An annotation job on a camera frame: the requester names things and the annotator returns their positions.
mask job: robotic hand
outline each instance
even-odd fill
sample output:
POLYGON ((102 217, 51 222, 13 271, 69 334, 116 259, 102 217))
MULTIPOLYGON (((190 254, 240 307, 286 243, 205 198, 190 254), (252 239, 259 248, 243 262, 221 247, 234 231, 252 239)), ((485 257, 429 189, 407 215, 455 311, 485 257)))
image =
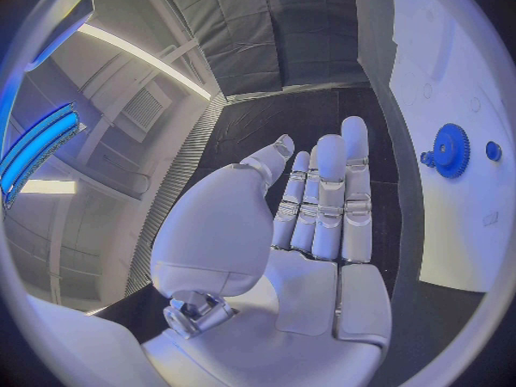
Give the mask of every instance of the robotic hand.
POLYGON ((347 118, 342 136, 324 136, 310 155, 297 154, 273 218, 264 196, 293 152, 294 143, 283 135, 240 163, 215 171, 188 190, 163 223, 150 271, 154 287, 171 299, 164 311, 169 326, 184 338, 234 316, 224 297, 255 286, 271 245, 298 249, 317 260, 370 260, 364 121, 347 118))

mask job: metal grating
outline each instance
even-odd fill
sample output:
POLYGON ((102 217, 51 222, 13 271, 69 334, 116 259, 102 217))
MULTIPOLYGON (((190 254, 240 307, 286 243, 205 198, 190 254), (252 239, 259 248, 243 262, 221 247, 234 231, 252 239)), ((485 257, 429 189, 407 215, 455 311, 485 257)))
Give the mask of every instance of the metal grating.
POLYGON ((122 112, 144 130, 150 129, 163 105, 147 90, 142 88, 126 104, 122 112))
POLYGON ((177 197, 197 169, 213 127, 227 104, 221 93, 212 98, 170 165, 140 231, 126 283, 126 297, 151 282, 152 242, 177 197))

